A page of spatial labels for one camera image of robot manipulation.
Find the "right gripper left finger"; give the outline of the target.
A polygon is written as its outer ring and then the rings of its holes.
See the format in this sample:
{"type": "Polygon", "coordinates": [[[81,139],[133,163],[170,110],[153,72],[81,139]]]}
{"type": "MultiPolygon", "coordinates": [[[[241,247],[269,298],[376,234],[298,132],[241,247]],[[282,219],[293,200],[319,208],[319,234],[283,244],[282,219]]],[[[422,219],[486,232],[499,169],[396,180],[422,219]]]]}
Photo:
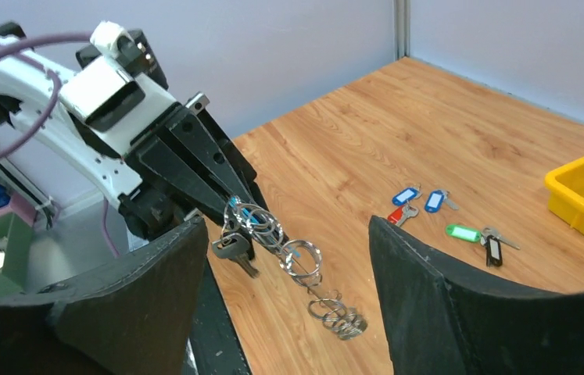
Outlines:
{"type": "Polygon", "coordinates": [[[194,217],[37,294],[0,298],[0,374],[179,374],[208,247],[194,217]]]}

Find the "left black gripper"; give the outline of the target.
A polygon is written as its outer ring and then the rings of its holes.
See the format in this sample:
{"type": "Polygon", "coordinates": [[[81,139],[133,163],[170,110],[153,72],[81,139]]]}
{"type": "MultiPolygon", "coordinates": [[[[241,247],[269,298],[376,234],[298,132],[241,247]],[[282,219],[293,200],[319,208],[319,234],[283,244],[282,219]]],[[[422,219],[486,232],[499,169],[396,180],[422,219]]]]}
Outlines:
{"type": "Polygon", "coordinates": [[[177,209],[198,209],[217,225],[231,198],[267,207],[257,172],[207,110],[198,93],[161,115],[124,157],[142,182],[119,197],[135,235],[152,240],[174,224],[177,209]]]}

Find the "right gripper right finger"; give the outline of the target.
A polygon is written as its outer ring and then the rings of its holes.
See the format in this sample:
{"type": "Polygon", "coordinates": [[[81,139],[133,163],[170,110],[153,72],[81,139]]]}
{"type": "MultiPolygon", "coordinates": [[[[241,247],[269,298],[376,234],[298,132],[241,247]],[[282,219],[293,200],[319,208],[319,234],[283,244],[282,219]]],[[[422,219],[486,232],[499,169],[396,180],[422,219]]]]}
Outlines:
{"type": "Polygon", "coordinates": [[[397,374],[584,374],[584,292],[473,267],[372,216],[369,250],[397,374]]]}

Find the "black tagged key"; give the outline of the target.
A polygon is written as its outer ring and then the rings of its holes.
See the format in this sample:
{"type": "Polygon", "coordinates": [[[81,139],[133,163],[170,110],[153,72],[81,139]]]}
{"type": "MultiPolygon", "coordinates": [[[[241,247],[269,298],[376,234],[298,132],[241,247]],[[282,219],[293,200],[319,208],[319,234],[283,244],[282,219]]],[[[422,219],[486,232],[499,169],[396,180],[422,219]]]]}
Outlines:
{"type": "Polygon", "coordinates": [[[211,243],[213,254],[219,259],[227,259],[238,264],[251,278],[257,278],[260,271],[251,263],[249,250],[252,245],[240,233],[225,234],[211,243]]]}

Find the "large keyring with small rings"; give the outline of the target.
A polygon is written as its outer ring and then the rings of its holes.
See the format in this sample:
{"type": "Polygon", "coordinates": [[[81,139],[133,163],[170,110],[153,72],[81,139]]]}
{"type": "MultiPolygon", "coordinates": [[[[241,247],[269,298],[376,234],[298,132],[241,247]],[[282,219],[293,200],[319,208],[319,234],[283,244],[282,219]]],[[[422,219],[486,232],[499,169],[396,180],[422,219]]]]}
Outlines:
{"type": "Polygon", "coordinates": [[[367,329],[365,317],[342,300],[342,293],[323,285],[323,254],[315,244],[290,238],[270,211],[233,197],[224,209],[220,237],[236,232],[252,247],[258,244],[277,258],[281,270],[310,296],[306,307],[310,316],[338,339],[353,339],[367,329]]]}

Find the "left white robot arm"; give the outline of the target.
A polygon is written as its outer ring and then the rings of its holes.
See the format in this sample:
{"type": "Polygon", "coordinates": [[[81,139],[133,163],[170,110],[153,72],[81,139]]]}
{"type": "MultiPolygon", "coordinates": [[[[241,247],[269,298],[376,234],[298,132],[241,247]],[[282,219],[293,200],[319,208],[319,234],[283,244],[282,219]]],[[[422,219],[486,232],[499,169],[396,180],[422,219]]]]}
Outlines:
{"type": "Polygon", "coordinates": [[[0,25],[0,125],[35,138],[91,181],[135,235],[159,237],[177,210],[215,224],[235,202],[265,205],[256,171],[198,93],[183,102],[144,32],[28,37],[0,25]]]}

